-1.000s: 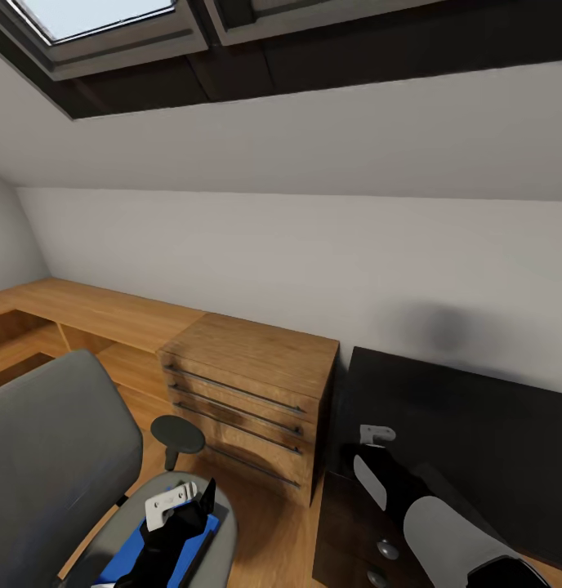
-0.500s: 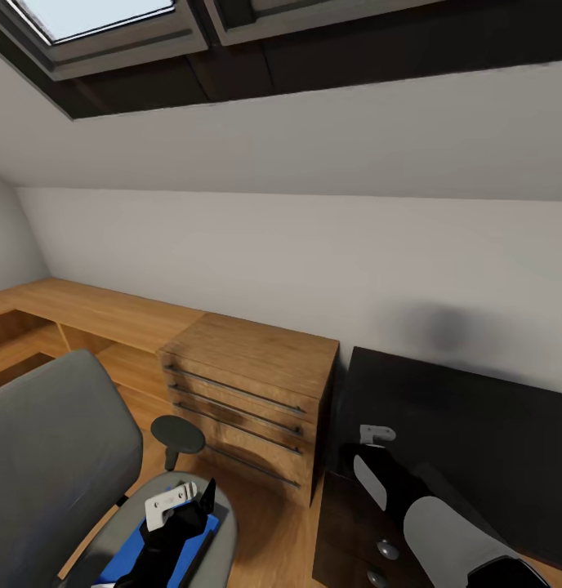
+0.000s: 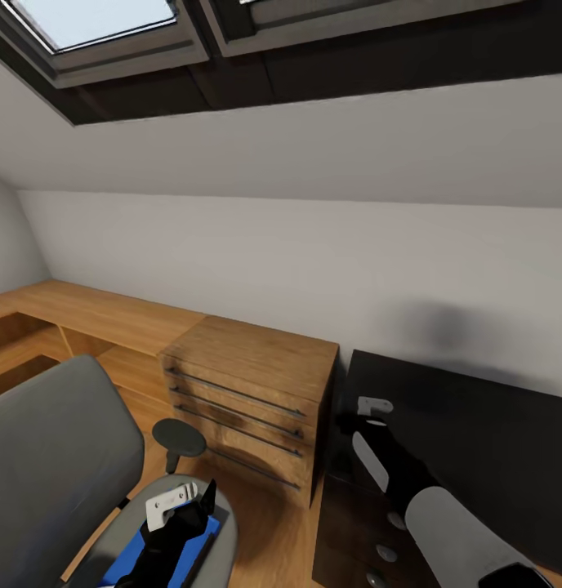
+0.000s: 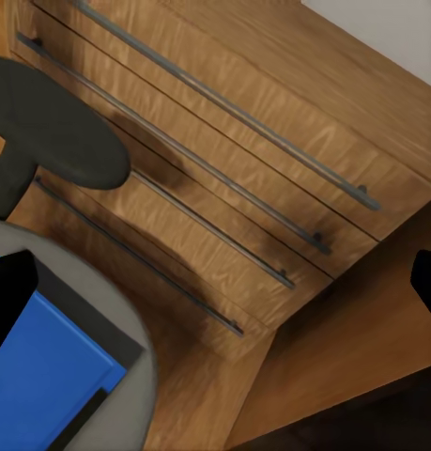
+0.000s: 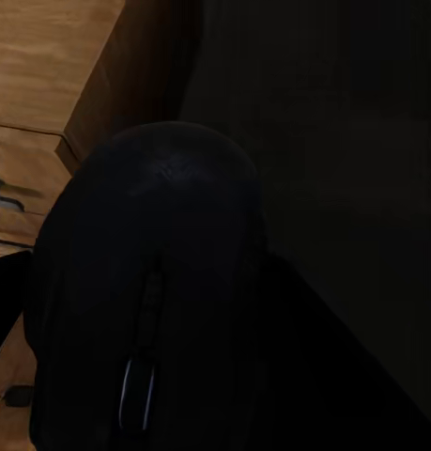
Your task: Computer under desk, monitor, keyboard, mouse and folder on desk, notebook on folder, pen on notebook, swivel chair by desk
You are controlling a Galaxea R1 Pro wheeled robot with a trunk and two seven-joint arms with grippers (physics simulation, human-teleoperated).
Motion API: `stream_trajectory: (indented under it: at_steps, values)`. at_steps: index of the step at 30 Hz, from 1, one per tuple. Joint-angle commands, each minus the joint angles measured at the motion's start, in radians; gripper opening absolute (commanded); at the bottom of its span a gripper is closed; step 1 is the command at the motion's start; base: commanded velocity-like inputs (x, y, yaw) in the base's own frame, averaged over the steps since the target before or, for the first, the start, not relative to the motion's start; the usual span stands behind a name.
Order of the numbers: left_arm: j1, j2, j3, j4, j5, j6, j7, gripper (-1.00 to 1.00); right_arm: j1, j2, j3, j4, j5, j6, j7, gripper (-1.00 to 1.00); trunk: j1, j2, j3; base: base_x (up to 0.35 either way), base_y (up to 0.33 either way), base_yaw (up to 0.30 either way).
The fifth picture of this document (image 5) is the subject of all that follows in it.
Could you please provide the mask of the mouse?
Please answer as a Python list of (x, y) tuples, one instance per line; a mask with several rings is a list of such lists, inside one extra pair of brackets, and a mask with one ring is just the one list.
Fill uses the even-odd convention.
[(228, 136), (155, 122), (95, 148), (29, 261), (37, 451), (243, 451), (268, 244), (256, 168)]

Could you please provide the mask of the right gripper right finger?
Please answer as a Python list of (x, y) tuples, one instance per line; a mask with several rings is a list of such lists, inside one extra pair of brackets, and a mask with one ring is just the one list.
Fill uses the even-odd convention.
[(431, 451), (430, 419), (288, 260), (265, 252), (258, 286), (278, 451)]

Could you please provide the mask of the swivel chair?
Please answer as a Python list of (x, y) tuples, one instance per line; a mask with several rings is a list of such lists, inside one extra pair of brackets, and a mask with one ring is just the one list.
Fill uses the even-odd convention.
[(0, 391), (0, 403), (6, 401), (11, 409), (27, 409), (32, 405), (33, 386), (27, 384), (13, 384), (7, 392)]

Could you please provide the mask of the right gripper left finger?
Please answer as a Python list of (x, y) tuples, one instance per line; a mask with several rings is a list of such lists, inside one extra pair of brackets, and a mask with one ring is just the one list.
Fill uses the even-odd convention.
[(8, 331), (22, 315), (31, 256), (29, 250), (24, 250), (0, 257), (0, 348)]

